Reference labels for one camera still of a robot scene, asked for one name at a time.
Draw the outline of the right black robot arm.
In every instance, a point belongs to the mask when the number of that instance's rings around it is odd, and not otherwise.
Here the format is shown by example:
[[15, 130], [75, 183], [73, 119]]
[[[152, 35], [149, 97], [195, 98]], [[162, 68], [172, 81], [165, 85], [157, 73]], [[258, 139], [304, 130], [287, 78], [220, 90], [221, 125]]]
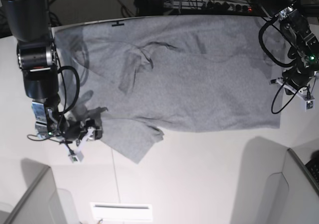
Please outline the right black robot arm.
[[[101, 128], [93, 119], [73, 121], [65, 114], [79, 98], [80, 77], [72, 66], [61, 66], [51, 30], [48, 0], [0, 0], [12, 35], [17, 39], [16, 55], [26, 95], [32, 99], [36, 135], [41, 141], [52, 137], [61, 143], [98, 140]], [[60, 104], [59, 77], [70, 71], [75, 77], [75, 95], [69, 105]]]

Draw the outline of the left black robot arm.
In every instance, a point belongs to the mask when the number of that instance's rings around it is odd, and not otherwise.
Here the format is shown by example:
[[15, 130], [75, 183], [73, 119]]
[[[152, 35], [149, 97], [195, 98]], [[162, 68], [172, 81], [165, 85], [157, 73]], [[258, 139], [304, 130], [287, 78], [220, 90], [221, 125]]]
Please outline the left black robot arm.
[[[285, 68], [282, 73], [286, 85], [295, 90], [307, 87], [319, 71], [319, 41], [311, 32], [310, 25], [294, 4], [297, 0], [255, 0], [269, 20], [259, 31], [258, 39], [264, 53], [278, 66]], [[265, 46], [263, 36], [266, 29], [279, 23], [282, 37], [291, 45], [289, 63], [277, 60]]]

